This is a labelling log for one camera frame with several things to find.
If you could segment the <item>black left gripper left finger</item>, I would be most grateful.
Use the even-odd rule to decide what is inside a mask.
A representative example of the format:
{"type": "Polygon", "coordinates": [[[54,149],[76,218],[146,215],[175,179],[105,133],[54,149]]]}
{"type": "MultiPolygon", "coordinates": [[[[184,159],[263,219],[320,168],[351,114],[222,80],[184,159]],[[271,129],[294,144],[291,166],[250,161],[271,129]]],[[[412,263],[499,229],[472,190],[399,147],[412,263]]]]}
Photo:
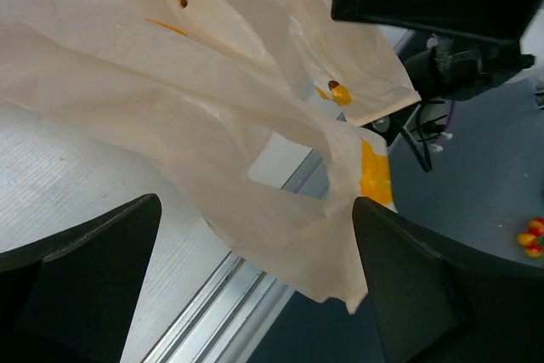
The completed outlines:
{"type": "Polygon", "coordinates": [[[146,194],[1,255],[3,362],[118,362],[162,204],[146,194]]]}

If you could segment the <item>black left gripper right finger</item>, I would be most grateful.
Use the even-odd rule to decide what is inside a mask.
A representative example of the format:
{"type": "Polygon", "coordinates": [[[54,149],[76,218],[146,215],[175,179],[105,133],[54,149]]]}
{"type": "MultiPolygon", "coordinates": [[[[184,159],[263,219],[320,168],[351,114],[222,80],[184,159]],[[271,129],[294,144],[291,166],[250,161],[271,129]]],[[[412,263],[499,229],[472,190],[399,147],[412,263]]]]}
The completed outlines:
{"type": "Polygon", "coordinates": [[[481,252],[368,197],[354,233],[387,362],[541,362],[543,270],[481,252]]]}

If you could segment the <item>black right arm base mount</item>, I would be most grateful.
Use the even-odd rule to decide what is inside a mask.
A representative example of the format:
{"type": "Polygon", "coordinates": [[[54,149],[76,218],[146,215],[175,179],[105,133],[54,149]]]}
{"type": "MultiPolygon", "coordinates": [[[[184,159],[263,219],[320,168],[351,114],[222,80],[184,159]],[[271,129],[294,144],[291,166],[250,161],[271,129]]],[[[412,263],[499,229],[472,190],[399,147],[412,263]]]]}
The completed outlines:
{"type": "Polygon", "coordinates": [[[366,127],[383,136],[389,147],[403,139],[425,173],[433,170],[431,152],[451,136],[447,128],[456,103],[501,86],[537,61],[520,46],[422,33],[408,34],[396,51],[421,100],[366,127]]]}

